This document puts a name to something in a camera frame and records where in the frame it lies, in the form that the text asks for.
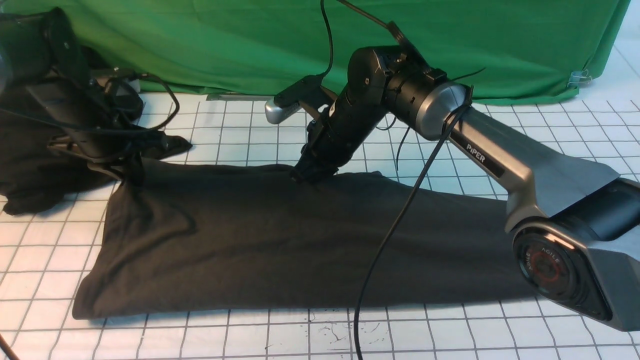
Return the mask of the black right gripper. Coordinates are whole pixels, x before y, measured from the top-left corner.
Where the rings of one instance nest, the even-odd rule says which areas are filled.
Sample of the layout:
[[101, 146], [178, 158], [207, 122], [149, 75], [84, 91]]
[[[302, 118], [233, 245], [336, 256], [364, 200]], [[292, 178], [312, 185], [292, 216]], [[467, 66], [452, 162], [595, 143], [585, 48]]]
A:
[[296, 183], [317, 183], [347, 164], [383, 119], [383, 107], [343, 90], [309, 132], [301, 157], [290, 171]]

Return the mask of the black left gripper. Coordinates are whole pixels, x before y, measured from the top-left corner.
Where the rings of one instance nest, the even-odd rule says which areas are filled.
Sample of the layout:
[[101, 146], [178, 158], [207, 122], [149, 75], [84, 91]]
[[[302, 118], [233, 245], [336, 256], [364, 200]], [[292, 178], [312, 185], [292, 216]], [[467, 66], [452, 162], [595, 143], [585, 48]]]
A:
[[86, 160], [92, 171], [142, 186], [146, 178], [142, 153], [170, 148], [169, 137], [162, 130], [135, 125], [98, 88], [42, 82], [26, 89], [48, 114], [32, 119], [62, 129], [62, 134], [50, 138], [47, 148]]

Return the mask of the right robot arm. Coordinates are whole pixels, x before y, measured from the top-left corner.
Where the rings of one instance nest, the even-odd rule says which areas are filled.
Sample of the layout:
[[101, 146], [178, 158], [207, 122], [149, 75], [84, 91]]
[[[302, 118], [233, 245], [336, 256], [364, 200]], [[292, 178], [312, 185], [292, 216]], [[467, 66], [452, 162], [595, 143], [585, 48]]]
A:
[[639, 183], [600, 162], [558, 153], [471, 107], [473, 90], [409, 45], [364, 47], [338, 96], [308, 75], [273, 104], [313, 118], [298, 182], [334, 175], [386, 114], [428, 141], [451, 141], [503, 187], [505, 231], [538, 294], [623, 332], [640, 326]]

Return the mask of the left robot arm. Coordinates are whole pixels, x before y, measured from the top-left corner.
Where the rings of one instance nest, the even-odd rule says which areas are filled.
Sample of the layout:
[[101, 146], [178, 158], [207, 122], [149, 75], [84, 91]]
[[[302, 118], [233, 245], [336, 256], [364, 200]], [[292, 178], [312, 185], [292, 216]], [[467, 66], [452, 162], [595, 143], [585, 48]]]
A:
[[1, 91], [25, 88], [48, 116], [8, 109], [7, 113], [61, 128], [48, 149], [80, 158], [99, 173], [140, 186], [146, 173], [142, 152], [165, 148], [160, 127], [134, 126], [114, 104], [119, 80], [160, 78], [110, 69], [104, 86], [92, 75], [70, 20], [55, 7], [37, 14], [1, 15]]

